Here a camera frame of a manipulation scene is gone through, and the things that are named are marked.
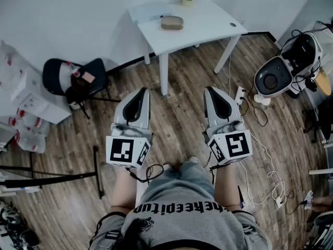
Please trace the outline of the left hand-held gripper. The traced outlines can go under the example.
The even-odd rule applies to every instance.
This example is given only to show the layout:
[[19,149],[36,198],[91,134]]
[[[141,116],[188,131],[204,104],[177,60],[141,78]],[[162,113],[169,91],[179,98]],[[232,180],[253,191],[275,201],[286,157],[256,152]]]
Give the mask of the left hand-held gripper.
[[[136,120],[140,128],[126,125]],[[106,137],[108,164],[134,169],[143,166],[152,145],[149,120],[150,93],[146,87],[131,92],[117,105],[111,135]]]

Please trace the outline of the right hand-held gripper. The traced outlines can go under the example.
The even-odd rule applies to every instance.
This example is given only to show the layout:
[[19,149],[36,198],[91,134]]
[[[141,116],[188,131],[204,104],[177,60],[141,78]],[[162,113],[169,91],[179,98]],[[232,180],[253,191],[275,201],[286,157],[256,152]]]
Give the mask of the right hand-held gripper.
[[251,156],[251,134],[240,119],[238,104],[224,91],[210,86],[205,88],[203,100],[208,125],[213,126],[203,136],[217,164],[227,165]]

